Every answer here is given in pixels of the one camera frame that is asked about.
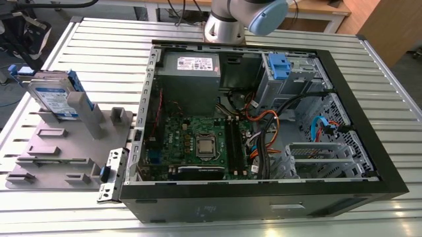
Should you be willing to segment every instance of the black cable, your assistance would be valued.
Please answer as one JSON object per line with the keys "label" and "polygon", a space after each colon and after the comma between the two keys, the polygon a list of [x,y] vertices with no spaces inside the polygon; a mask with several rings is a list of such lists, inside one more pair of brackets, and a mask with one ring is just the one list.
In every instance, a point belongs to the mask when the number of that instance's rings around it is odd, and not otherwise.
{"label": "black cable", "polygon": [[181,8],[181,16],[179,17],[177,23],[175,23],[175,27],[179,27],[181,24],[183,16],[184,16],[184,8],[185,8],[185,0],[183,0],[183,8]]}
{"label": "black cable", "polygon": [[[294,97],[291,97],[283,104],[282,106],[276,109],[276,115],[280,116],[282,113],[287,110],[287,108],[300,99],[310,97],[310,96],[326,96],[331,93],[332,91],[318,91],[318,92],[307,92],[304,94],[299,94]],[[271,123],[274,122],[275,118],[274,116],[270,117],[263,129],[262,129],[262,133],[259,135],[259,143],[258,145],[258,156],[260,157],[260,160],[263,160],[263,164],[264,164],[264,168],[266,170],[263,171],[263,179],[268,179],[270,178],[270,158],[268,158],[268,154],[267,154],[267,150],[266,150],[266,144],[264,144],[264,135],[266,135],[266,131],[268,130]]]}
{"label": "black cable", "polygon": [[291,23],[290,23],[287,30],[290,30],[292,28],[292,26],[295,25],[298,18],[299,18],[299,5],[298,5],[296,0],[292,0],[292,1],[295,2],[296,9],[295,9],[295,15],[292,17],[292,20],[291,20]]}
{"label": "black cable", "polygon": [[232,91],[230,91],[227,93],[228,104],[230,104],[231,108],[235,110],[235,112],[240,115],[240,117],[246,118],[246,116],[242,114],[242,112],[244,110],[243,109],[240,110],[240,109],[236,108],[236,105],[235,105],[234,101],[231,100],[231,97],[232,97]]}
{"label": "black cable", "polygon": [[17,4],[17,7],[20,9],[25,8],[84,8],[88,6],[92,6],[93,4],[97,3],[99,0],[92,0],[91,2],[85,2],[81,4],[28,4],[28,3],[21,3]]}
{"label": "black cable", "polygon": [[[169,0],[167,0],[167,2],[168,2],[168,5],[169,5],[169,8],[171,8],[171,10],[172,10],[172,12],[173,12],[173,14],[176,15],[176,17],[177,17],[177,22],[173,24],[176,27],[180,25],[180,23],[181,23],[181,20],[185,22],[185,24],[188,24],[188,25],[191,25],[191,26],[196,26],[195,25],[195,23],[192,23],[192,22],[189,22],[188,20],[185,20],[185,19],[183,19],[183,16],[184,16],[184,11],[181,11],[181,16],[179,16],[179,14],[177,14],[177,12],[176,12],[176,10],[173,9],[173,7],[172,7],[172,4],[171,4],[171,1]],[[183,0],[183,9],[185,8],[185,0]]]}
{"label": "black cable", "polygon": [[201,18],[201,19],[204,19],[204,13],[203,13],[203,11],[200,10],[200,7],[199,7],[199,5],[197,5],[196,0],[193,0],[193,3],[195,3],[196,8],[197,8],[197,10],[199,10],[199,13],[200,13],[200,18]]}

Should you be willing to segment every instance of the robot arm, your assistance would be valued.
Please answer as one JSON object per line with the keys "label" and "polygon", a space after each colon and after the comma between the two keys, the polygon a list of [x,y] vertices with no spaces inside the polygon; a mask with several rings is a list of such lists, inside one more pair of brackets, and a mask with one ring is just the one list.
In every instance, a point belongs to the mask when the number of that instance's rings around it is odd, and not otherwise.
{"label": "robot arm", "polygon": [[205,24],[209,42],[239,44],[244,27],[258,36],[270,34],[287,15],[286,0],[216,0]]}

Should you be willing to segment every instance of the metal bracket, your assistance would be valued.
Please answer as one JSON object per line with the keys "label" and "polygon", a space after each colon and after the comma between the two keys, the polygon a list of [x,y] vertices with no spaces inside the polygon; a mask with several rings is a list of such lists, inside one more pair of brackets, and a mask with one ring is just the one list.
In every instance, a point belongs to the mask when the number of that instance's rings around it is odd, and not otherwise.
{"label": "metal bracket", "polygon": [[109,170],[108,177],[101,177],[107,180],[100,186],[100,195],[97,204],[121,203],[119,200],[125,163],[129,151],[125,148],[119,148],[109,151],[105,167],[103,167],[100,176],[104,175],[104,170]]}

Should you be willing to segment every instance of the aluminum table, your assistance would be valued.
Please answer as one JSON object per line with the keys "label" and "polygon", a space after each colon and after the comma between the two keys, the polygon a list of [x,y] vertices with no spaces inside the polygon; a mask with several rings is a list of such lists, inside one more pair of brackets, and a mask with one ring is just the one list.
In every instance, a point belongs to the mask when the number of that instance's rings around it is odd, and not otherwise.
{"label": "aluminum table", "polygon": [[[73,69],[101,109],[136,113],[152,39],[201,41],[203,33],[171,23],[73,20],[43,69]],[[422,112],[368,43],[292,31],[267,37],[247,33],[246,42],[331,51],[410,193],[332,218],[141,224],[123,204],[97,205],[97,192],[8,190],[5,175],[40,122],[27,93],[0,134],[0,235],[422,236]]]}

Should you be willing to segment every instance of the black cable hose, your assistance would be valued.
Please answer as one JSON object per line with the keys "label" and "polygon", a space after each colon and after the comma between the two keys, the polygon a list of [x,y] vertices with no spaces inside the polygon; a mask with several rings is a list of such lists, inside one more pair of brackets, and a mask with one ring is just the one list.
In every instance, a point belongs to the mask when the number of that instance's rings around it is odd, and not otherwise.
{"label": "black cable hose", "polygon": [[181,20],[183,20],[183,16],[184,16],[184,8],[185,8],[185,0],[183,0],[183,9],[181,9],[181,16],[179,17],[179,21],[176,24],[173,24],[176,27],[180,26],[181,24]]}
{"label": "black cable hose", "polygon": [[91,2],[85,2],[81,4],[29,4],[29,3],[21,3],[17,4],[17,7],[20,9],[27,8],[84,8],[88,6],[92,6],[97,3],[99,0],[92,0]]}
{"label": "black cable hose", "polygon": [[[169,8],[171,8],[171,10],[172,10],[173,14],[175,14],[176,17],[179,18],[179,21],[175,23],[175,26],[177,27],[177,26],[180,25],[181,20],[184,20],[188,25],[195,26],[195,23],[192,23],[192,22],[187,21],[185,19],[183,19],[183,16],[184,16],[184,9],[185,9],[185,0],[183,1],[181,16],[179,16],[176,10],[173,9],[172,4],[171,4],[171,1],[167,0],[167,2],[168,2]],[[193,0],[193,3],[195,3],[195,5],[196,5],[196,8],[197,8],[197,10],[199,10],[199,12],[200,12],[200,15],[201,15],[201,18],[203,18],[203,11],[201,11],[201,9],[200,9],[197,3],[196,3],[196,0]]]}
{"label": "black cable hose", "polygon": [[[311,96],[326,96],[330,93],[332,93],[332,91],[318,91],[318,92],[307,92],[304,94],[299,94],[294,97],[291,97],[283,104],[282,106],[276,109],[276,115],[280,116],[280,114],[284,112],[284,110],[300,99],[306,98],[306,97],[311,97]],[[266,150],[266,146],[264,146],[264,135],[266,135],[266,131],[268,130],[271,123],[274,122],[275,118],[274,116],[271,116],[271,118],[268,119],[263,129],[262,129],[262,133],[259,135],[259,142],[256,143],[258,146],[258,156],[260,159],[260,165],[264,164],[263,167],[263,179],[270,179],[270,158],[268,158],[268,154],[267,154],[267,150]]]}

